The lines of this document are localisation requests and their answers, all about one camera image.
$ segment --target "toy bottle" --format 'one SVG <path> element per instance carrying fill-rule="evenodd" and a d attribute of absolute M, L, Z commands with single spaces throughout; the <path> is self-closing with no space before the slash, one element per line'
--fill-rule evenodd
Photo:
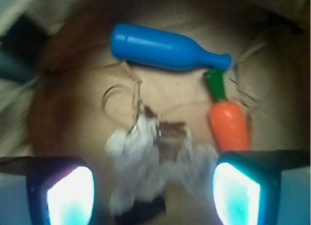
<path fill-rule="evenodd" d="M 111 36 L 111 52 L 115 58 L 174 71 L 196 68 L 228 70 L 231 57 L 205 51 L 184 35 L 118 23 Z"/>

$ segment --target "white fluffy keychain charm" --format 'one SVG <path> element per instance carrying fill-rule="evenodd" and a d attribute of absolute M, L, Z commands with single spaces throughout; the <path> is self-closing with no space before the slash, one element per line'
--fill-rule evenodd
<path fill-rule="evenodd" d="M 133 93 L 123 85 L 113 86 L 109 90 L 113 88 L 123 88 Z M 161 130 L 156 113 L 145 107 L 137 94 L 134 95 L 139 104 L 137 122 L 130 131 L 116 130 L 106 143 L 106 151 L 114 160 L 119 180 L 110 198 L 111 214 L 121 215 L 129 211 L 135 200 L 153 201 L 169 183 L 182 184 L 192 195 L 209 194 L 218 157 L 214 148 L 193 146 L 188 129 L 178 132 Z M 180 137 L 181 144 L 172 142 L 180 140 Z M 176 158 L 171 155 L 163 157 L 163 153 L 176 147 Z"/>

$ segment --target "toy carrot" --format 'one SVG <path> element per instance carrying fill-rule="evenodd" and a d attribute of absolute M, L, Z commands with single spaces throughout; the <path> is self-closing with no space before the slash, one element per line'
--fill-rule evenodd
<path fill-rule="evenodd" d="M 203 76 L 215 101 L 208 117 L 221 151 L 249 150 L 242 110 L 238 104 L 226 98 L 221 69 L 209 70 Z"/>

